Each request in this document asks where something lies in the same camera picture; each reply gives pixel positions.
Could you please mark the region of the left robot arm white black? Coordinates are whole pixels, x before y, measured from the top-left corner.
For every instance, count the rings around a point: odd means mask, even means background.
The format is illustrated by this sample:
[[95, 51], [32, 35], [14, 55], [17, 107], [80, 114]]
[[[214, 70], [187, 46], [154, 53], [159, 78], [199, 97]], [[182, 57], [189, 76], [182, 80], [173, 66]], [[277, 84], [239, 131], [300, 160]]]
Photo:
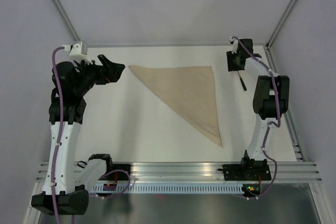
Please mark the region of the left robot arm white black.
[[45, 182], [40, 194], [32, 196], [31, 206], [45, 214], [83, 215], [89, 205], [89, 193], [99, 179], [114, 176], [109, 154], [93, 154], [85, 168], [75, 175], [75, 152], [86, 109], [84, 96], [95, 85], [119, 81], [125, 65], [115, 63], [104, 55], [100, 65], [63, 61], [54, 63], [49, 121], [51, 149]]

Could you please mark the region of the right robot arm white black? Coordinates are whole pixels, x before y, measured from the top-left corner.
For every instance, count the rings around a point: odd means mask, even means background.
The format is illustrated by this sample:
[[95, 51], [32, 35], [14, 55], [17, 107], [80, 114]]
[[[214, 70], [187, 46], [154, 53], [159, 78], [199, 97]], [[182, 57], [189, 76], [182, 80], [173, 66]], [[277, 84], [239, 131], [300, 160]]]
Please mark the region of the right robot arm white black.
[[281, 126], [281, 117], [289, 107], [288, 76], [279, 75], [254, 53], [253, 41], [236, 36], [230, 38], [232, 49], [226, 53], [230, 72], [247, 71], [256, 80], [253, 111], [256, 115], [251, 142], [239, 164], [223, 165], [226, 181], [270, 181], [267, 144], [274, 128]]

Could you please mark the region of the gold fork green handle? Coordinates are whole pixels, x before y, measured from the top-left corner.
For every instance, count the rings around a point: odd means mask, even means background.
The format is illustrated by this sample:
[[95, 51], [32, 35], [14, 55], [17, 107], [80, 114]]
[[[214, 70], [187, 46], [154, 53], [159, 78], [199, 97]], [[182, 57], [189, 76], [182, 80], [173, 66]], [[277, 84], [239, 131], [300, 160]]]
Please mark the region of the gold fork green handle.
[[241, 83], [241, 86], [242, 86], [243, 90], [244, 90], [244, 91], [247, 91], [247, 87], [246, 87], [246, 85], [245, 85], [244, 80], [242, 79], [242, 76], [241, 76], [240, 72], [238, 71], [237, 74], [238, 74], [238, 76], [239, 76], [239, 80], [240, 80], [240, 83]]

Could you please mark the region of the beige cloth napkin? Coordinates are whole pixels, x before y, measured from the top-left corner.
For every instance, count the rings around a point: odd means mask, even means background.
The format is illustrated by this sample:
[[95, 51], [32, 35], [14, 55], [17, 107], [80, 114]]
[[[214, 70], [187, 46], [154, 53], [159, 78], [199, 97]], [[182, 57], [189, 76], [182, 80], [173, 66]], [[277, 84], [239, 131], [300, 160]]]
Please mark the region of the beige cloth napkin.
[[147, 68], [131, 72], [162, 102], [213, 143], [222, 147], [215, 79], [211, 66]]

